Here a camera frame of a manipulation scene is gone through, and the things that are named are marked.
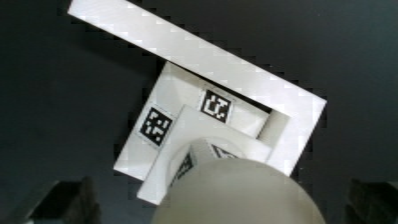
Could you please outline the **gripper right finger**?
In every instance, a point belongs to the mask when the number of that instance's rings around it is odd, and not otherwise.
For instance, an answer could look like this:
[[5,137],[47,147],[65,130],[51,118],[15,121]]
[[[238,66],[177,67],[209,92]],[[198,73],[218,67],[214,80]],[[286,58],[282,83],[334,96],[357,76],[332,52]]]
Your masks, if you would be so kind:
[[398,224],[398,181],[350,181],[344,224]]

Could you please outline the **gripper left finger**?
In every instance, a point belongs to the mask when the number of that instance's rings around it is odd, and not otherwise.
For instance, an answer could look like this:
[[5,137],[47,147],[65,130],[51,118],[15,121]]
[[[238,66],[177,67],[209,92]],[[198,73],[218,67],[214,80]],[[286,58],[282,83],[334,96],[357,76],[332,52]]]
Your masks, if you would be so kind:
[[99,224],[94,182],[44,183],[28,193],[0,224]]

